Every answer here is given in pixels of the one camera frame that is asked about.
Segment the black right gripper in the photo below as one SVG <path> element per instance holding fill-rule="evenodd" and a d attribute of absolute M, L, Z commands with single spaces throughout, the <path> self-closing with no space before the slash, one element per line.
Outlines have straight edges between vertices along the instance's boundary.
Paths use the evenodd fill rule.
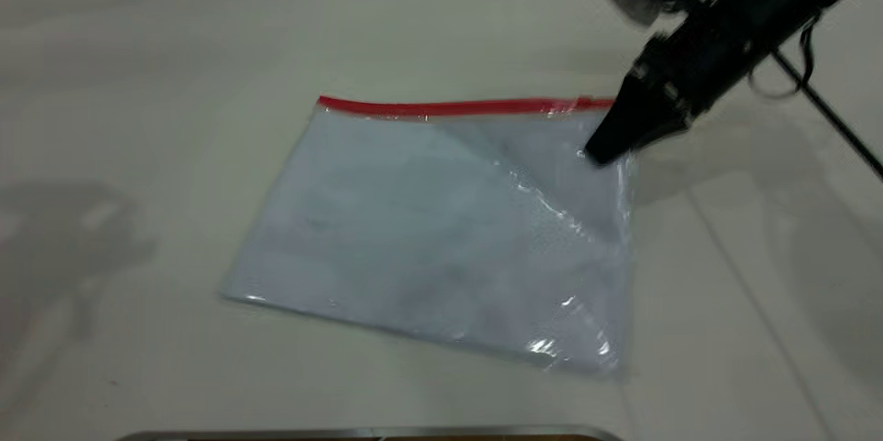
<path fill-rule="evenodd" d="M 683 133 L 747 73 L 756 41 L 729 0 L 705 0 L 653 35 L 584 146 L 598 166 Z"/>

